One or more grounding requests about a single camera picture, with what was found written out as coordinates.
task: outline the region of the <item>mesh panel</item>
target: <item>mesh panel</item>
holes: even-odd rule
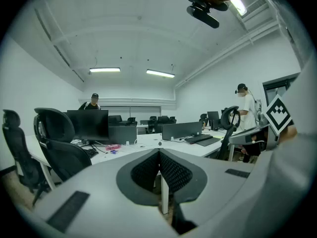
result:
[[[160,154],[160,171],[173,193],[184,187],[193,177],[189,169],[165,154]]]
[[[159,172],[159,154],[153,154],[131,171],[133,181],[140,187],[152,191],[155,177]]]

